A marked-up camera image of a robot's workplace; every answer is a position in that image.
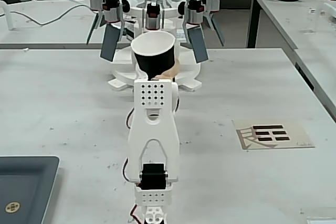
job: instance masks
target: robotic arm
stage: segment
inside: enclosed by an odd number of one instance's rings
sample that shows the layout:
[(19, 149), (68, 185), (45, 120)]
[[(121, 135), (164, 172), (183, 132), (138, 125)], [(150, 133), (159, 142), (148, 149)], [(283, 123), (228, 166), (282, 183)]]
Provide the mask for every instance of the robotic arm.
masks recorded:
[[(128, 138), (127, 173), (129, 181), (135, 184), (135, 203), (141, 206), (145, 223), (164, 224), (180, 166), (180, 141), (173, 109), (178, 99), (178, 87), (171, 80), (147, 81), (143, 73), (138, 76), (142, 78), (134, 83), (134, 116)], [(159, 143), (165, 164), (142, 162), (151, 141)]]

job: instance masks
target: black cable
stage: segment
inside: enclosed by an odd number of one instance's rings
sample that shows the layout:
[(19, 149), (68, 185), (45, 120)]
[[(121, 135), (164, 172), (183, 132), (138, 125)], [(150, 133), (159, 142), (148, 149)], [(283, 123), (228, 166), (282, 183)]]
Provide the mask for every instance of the black cable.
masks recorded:
[(130, 130), (131, 129), (131, 126), (130, 126), (130, 118), (131, 118), (131, 115), (133, 114), (134, 112), (134, 108), (132, 108), (131, 112), (128, 114), (127, 118), (126, 118), (126, 127)]
[(51, 20), (51, 21), (48, 21), (48, 22), (46, 22), (46, 23), (40, 23), (40, 22), (34, 20), (33, 18), (29, 17), (28, 15), (26, 15), (26, 14), (24, 14), (24, 13), (16, 12), (16, 11), (14, 11), (14, 10), (11, 11), (11, 13), (15, 13), (15, 14), (24, 16), (25, 18), (27, 18), (27, 19), (31, 20), (32, 22), (34, 22), (36, 25), (39, 25), (39, 26), (46, 26), (46, 25), (49, 25), (49, 24), (54, 23), (54, 22), (56, 22), (56, 21), (59, 21), (61, 18), (63, 18), (63, 17), (64, 17), (65, 15), (67, 15), (69, 12), (71, 12), (72, 10), (74, 10), (74, 9), (76, 9), (76, 8), (78, 8), (78, 7), (86, 7), (86, 8), (88, 8), (88, 9), (90, 9), (90, 7), (87, 6), (87, 5), (76, 5), (76, 6), (73, 6), (72, 8), (70, 8), (70, 9), (68, 9), (67, 11), (65, 11), (65, 12), (64, 12), (63, 14), (61, 14), (58, 18), (55, 18), (55, 19), (53, 19), (53, 20)]
[(141, 220), (139, 219), (139, 217), (136, 216), (136, 215), (134, 214), (134, 212), (136, 211), (137, 208), (138, 208), (138, 205), (135, 204), (134, 207), (132, 208), (131, 212), (130, 212), (130, 216), (131, 216), (131, 217), (132, 217), (138, 224), (143, 224), (143, 223), (141, 222)]
[(179, 106), (180, 106), (180, 97), (178, 97), (178, 99), (177, 99), (177, 104), (176, 104), (175, 112), (178, 111)]
[(122, 176), (124, 177), (124, 179), (127, 182), (130, 182), (130, 180), (126, 177), (126, 167), (127, 167), (127, 164), (128, 164), (128, 158), (126, 158), (126, 161), (125, 161), (124, 166), (122, 168)]

